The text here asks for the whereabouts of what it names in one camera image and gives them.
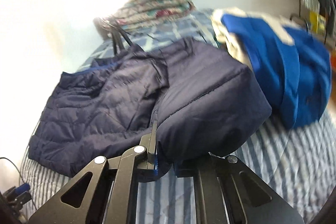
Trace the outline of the navy puffer jacket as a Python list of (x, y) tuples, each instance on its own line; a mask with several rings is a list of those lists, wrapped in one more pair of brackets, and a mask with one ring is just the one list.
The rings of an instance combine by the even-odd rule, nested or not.
[(72, 177), (155, 129), (165, 174), (175, 162), (236, 151), (271, 112), (252, 71), (223, 50), (191, 37), (149, 52), (134, 44), (85, 71), (62, 73), (28, 156)]

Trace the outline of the striped bed cover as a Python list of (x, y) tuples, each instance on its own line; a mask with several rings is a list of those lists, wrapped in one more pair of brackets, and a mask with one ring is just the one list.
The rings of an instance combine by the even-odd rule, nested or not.
[[(235, 155), (309, 223), (335, 187), (335, 119), (325, 111), (318, 122), (287, 131), (269, 118)], [(173, 171), (139, 185), (137, 223), (195, 223), (191, 178)]]

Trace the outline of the blue work jacket pile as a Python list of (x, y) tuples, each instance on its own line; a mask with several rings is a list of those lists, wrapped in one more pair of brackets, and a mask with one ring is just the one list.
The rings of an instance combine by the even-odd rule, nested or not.
[(247, 65), (287, 129), (320, 120), (331, 94), (330, 55), (309, 31), (282, 16), (215, 9), (217, 42)]

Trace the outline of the black tripod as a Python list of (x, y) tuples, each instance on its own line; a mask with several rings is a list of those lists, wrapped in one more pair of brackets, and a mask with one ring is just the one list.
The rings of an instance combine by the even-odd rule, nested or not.
[(119, 51), (125, 50), (122, 39), (124, 39), (129, 46), (133, 45), (133, 42), (130, 40), (128, 33), (118, 24), (117, 19), (114, 16), (110, 16), (111, 20), (100, 17), (100, 22), (107, 25), (107, 29), (111, 35), (113, 54), (116, 56)]

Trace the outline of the folded floral quilt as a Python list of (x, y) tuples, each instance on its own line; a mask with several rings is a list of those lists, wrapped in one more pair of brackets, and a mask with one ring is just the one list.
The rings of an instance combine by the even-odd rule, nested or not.
[[(112, 16), (125, 31), (132, 31), (183, 18), (194, 9), (193, 0), (129, 0)], [(99, 23), (102, 28), (109, 28), (100, 20)]]

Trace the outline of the yellow box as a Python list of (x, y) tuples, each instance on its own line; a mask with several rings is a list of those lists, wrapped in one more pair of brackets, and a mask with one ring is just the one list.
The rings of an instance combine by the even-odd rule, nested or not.
[(320, 14), (309, 11), (309, 22), (311, 31), (318, 35), (324, 35), (326, 32), (326, 18)]

